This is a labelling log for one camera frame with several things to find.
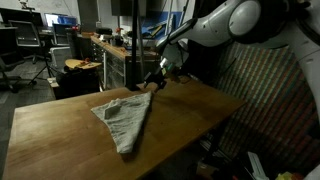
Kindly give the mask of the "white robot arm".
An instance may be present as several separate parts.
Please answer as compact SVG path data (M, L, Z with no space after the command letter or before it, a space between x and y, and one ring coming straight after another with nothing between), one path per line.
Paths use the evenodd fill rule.
M161 38L156 52L164 59L144 83L165 87L167 78L178 78L180 66L169 51L182 39L205 47L228 41L276 49L292 49L320 114L320 0L226 0L208 15L192 18Z

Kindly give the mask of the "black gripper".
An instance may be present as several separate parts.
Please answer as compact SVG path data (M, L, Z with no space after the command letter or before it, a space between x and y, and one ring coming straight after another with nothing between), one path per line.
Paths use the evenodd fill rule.
M161 68L158 68L154 73L148 72L144 77L144 87L147 87L151 82L156 83L158 89L163 89L165 87L167 82L165 81Z

